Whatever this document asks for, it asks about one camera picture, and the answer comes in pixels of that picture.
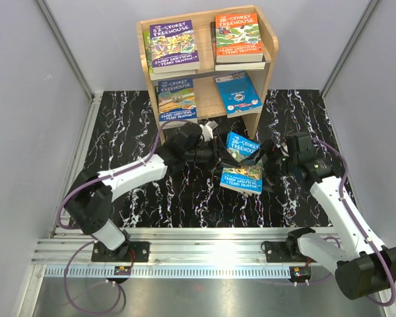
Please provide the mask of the blue Storey Treehouse book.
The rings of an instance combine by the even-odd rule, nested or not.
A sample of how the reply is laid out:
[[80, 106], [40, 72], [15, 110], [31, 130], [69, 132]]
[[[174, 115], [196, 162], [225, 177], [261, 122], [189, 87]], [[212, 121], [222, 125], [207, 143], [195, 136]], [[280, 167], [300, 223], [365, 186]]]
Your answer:
[[[230, 132], [226, 139], [226, 149], [236, 162], [242, 162], [259, 150], [260, 144]], [[239, 164], [238, 167], [224, 167], [220, 186], [243, 194], [261, 194], [263, 189], [262, 162]]]

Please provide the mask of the light blue paperback book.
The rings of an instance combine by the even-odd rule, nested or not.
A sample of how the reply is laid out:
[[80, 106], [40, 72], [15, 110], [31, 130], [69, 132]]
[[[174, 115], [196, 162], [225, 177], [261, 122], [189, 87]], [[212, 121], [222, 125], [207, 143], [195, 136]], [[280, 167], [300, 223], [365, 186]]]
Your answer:
[[217, 76], [214, 81], [228, 118], [261, 111], [261, 99], [245, 71]]

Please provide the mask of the dark blue 91-Storey Treehouse book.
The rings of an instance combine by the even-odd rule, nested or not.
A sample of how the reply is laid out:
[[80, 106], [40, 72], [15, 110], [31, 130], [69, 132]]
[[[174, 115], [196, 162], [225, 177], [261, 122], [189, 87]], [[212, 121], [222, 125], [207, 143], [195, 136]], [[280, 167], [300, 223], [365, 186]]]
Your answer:
[[172, 120], [197, 122], [193, 79], [159, 81], [157, 91], [160, 123]]

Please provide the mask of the green coin cover book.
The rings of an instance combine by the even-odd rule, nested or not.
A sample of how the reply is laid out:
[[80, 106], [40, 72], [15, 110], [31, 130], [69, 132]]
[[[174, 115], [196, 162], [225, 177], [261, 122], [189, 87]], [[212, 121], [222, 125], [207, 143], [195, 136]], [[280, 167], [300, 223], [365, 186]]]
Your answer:
[[186, 121], [197, 123], [197, 109], [193, 88], [164, 90], [158, 87], [158, 119], [167, 124], [164, 129], [179, 127]]

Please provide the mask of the orange 78-Storey Treehouse book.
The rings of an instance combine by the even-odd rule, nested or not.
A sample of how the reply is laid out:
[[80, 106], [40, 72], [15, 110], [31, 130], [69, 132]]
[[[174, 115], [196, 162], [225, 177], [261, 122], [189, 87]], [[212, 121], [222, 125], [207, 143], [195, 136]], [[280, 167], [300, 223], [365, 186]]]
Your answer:
[[217, 63], [250, 63], [263, 60], [263, 44], [256, 13], [215, 17]]

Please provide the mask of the purple 52-Storey Treehouse book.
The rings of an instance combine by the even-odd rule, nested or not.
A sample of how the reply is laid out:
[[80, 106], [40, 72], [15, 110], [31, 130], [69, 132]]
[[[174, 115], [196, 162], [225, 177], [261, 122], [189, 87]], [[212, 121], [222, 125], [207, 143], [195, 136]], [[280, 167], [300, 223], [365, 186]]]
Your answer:
[[200, 68], [192, 20], [152, 24], [150, 41], [155, 73], [196, 71]]

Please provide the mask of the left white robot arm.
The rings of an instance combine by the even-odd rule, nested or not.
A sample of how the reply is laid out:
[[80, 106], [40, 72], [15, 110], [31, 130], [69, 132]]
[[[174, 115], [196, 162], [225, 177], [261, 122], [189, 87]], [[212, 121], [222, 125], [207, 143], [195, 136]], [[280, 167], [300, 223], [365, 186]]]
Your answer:
[[130, 235], [111, 220], [112, 205], [122, 195], [167, 175], [181, 172], [189, 163], [208, 164], [212, 169], [238, 167], [214, 130], [217, 123], [186, 122], [161, 144], [139, 160], [119, 168], [92, 172], [82, 170], [62, 202], [83, 234], [102, 245], [102, 261], [122, 262], [133, 253]]

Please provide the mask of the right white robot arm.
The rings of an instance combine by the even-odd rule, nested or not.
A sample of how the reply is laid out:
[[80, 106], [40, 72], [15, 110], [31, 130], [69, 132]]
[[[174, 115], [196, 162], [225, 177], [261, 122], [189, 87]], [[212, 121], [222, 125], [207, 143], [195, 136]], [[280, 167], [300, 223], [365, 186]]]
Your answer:
[[285, 242], [289, 260], [309, 258], [322, 265], [350, 300], [390, 290], [390, 299], [380, 306], [391, 306], [396, 300], [396, 247], [387, 247], [370, 228], [345, 190], [348, 173], [339, 174], [319, 157], [316, 143], [327, 145], [304, 132], [287, 136], [283, 147], [267, 140], [240, 164], [252, 166], [262, 160], [270, 190], [282, 177], [294, 177], [321, 205], [341, 239], [335, 246], [309, 227], [290, 231]]

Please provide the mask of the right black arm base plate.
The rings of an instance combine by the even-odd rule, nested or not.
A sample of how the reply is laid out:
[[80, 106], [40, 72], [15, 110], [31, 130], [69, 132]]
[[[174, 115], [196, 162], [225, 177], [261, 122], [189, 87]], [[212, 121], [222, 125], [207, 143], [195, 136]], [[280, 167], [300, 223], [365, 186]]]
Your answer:
[[320, 249], [302, 250], [297, 241], [286, 239], [282, 241], [268, 240], [261, 244], [267, 263], [306, 263], [316, 262], [322, 256]]

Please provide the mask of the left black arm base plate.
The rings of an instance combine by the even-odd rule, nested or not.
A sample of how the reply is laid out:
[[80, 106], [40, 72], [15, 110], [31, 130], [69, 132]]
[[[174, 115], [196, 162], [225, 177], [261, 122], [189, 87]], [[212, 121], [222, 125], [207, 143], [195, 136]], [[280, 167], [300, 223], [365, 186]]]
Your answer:
[[101, 242], [97, 242], [92, 251], [92, 262], [132, 262], [147, 263], [149, 261], [150, 242], [134, 241], [128, 247], [110, 250]]

